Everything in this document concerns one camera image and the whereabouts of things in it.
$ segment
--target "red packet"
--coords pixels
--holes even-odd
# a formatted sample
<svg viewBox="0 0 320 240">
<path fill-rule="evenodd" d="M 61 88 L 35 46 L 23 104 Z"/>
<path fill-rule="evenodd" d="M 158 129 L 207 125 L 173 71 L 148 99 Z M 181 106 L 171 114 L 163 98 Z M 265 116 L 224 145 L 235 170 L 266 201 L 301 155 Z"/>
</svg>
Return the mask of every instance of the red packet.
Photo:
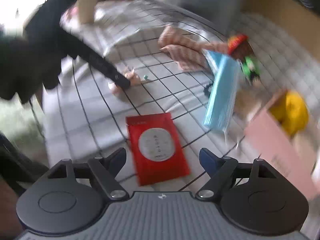
<svg viewBox="0 0 320 240">
<path fill-rule="evenodd" d="M 126 118 L 141 186 L 189 174 L 170 113 Z"/>
</svg>

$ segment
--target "folded pink towel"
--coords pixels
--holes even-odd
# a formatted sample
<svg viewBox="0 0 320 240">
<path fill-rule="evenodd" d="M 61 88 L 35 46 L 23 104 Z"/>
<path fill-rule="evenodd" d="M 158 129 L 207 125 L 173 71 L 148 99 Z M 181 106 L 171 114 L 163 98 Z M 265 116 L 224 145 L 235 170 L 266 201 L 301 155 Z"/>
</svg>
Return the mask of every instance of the folded pink towel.
<svg viewBox="0 0 320 240">
<path fill-rule="evenodd" d="M 169 53 L 184 72 L 209 70 L 202 49 L 228 52 L 228 44 L 222 42 L 197 42 L 179 34 L 179 29 L 168 25 L 158 39 L 160 50 Z"/>
</svg>

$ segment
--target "pink box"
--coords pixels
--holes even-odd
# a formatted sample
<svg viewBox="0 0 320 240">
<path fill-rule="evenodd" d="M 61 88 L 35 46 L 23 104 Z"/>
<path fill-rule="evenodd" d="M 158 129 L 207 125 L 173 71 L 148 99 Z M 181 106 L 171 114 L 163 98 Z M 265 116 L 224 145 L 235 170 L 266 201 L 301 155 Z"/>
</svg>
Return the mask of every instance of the pink box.
<svg viewBox="0 0 320 240">
<path fill-rule="evenodd" d="M 311 200 L 320 193 L 320 182 L 314 183 L 306 160 L 300 158 L 288 135 L 279 122 L 269 113 L 269 108 L 286 91 L 280 91 L 261 109 L 244 130 L 252 146 L 303 195 Z"/>
</svg>

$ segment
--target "teal object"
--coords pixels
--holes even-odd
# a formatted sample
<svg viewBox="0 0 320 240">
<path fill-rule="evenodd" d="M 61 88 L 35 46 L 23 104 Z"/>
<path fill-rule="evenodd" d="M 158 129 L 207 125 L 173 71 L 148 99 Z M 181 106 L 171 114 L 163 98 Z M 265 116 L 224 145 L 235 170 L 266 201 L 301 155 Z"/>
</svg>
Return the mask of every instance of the teal object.
<svg viewBox="0 0 320 240">
<path fill-rule="evenodd" d="M 214 78 L 203 124 L 216 131 L 227 132 L 233 113 L 241 67 L 228 55 L 210 51 L 217 73 Z"/>
</svg>

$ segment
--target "gray ribbed surface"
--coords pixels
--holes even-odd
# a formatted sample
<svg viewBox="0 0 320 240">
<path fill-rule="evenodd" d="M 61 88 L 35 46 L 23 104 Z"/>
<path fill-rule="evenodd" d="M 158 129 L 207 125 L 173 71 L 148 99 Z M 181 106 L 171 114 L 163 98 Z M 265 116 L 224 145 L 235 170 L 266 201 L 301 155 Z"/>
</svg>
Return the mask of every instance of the gray ribbed surface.
<svg viewBox="0 0 320 240">
<path fill-rule="evenodd" d="M 212 203 L 203 203 L 189 192 L 136 192 L 122 203 L 113 203 L 103 217 L 90 228 L 59 240 L 306 240 L 299 232 L 263 237 L 230 225 Z M 26 233 L 21 240 L 45 240 L 52 237 Z"/>
</svg>

